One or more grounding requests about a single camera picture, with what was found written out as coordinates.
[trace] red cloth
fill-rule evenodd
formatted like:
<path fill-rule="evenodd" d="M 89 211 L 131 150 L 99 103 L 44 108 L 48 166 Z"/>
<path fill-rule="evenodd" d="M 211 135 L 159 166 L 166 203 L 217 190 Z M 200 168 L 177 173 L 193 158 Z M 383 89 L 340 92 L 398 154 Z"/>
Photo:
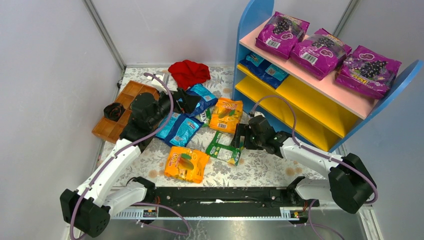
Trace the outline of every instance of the red cloth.
<path fill-rule="evenodd" d="M 178 87 L 184 90 L 211 79 L 208 66 L 190 60 L 176 62 L 168 68 L 168 71 L 172 74 Z"/>

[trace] yellow snack bag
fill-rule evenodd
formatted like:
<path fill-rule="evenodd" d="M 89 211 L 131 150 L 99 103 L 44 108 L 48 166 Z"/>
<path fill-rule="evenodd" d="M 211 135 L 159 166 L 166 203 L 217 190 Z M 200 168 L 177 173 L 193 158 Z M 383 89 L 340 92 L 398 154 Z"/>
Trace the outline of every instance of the yellow snack bag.
<path fill-rule="evenodd" d="M 164 174 L 191 183 L 201 183 L 209 155 L 199 150 L 173 146 L 166 161 Z"/>
<path fill-rule="evenodd" d="M 220 98 L 215 105 L 209 127 L 221 132 L 234 134 L 243 115 L 243 102 Z"/>

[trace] brown wooden organizer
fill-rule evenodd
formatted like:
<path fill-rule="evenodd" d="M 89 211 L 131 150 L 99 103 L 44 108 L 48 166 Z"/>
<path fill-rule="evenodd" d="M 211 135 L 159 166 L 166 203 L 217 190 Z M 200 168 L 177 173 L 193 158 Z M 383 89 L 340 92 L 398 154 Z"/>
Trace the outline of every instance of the brown wooden organizer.
<path fill-rule="evenodd" d="M 123 105 L 125 112 L 118 121 L 112 121 L 102 117 L 91 132 L 97 137 L 115 144 L 119 139 L 122 130 L 127 125 L 128 119 L 130 119 L 130 114 L 132 112 L 130 109 L 131 103 L 137 95 L 142 93 L 151 93 L 153 94 L 154 99 L 159 99 L 159 93 L 154 87 L 147 86 L 136 81 L 129 81 L 115 100 L 115 103 Z"/>

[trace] white wall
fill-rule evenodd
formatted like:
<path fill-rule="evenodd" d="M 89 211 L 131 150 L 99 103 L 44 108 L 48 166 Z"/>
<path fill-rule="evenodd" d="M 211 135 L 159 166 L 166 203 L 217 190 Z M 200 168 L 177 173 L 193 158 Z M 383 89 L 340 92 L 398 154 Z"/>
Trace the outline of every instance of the white wall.
<path fill-rule="evenodd" d="M 184 59 L 234 64 L 237 27 L 249 0 L 94 0 L 127 65 Z M 274 10 L 333 31 L 349 0 L 275 0 Z"/>
<path fill-rule="evenodd" d="M 403 62 L 424 60 L 424 1 L 362 0 L 341 39 Z M 374 178 L 375 213 L 385 240 L 423 239 L 424 70 L 379 115 L 346 141 Z"/>
<path fill-rule="evenodd" d="M 120 70 L 81 0 L 0 2 L 1 239 L 58 240 Z"/>

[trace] heart-shaped logo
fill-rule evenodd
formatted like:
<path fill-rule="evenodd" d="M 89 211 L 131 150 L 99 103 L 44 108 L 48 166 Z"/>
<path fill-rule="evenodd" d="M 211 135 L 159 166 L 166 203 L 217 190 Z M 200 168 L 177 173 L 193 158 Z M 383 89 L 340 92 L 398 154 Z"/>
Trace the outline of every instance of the heart-shaped logo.
<path fill-rule="evenodd" d="M 283 40 L 286 40 L 286 39 L 292 39 L 293 38 L 293 34 L 291 34 L 290 32 L 288 32 L 288 33 L 284 33 L 282 36 L 281 36 L 281 39 L 283 39 Z"/>
<path fill-rule="evenodd" d="M 333 52 L 332 51 L 330 51 L 330 50 L 327 50 L 327 49 L 322 49 L 321 51 L 319 51 L 319 53 L 322 55 L 322 56 L 327 56 L 327 57 L 330 57 L 330 58 L 332 58 L 334 55 L 333 55 Z"/>
<path fill-rule="evenodd" d="M 373 60 L 375 57 L 371 53 L 361 53 L 359 54 L 359 58 L 363 60 Z"/>

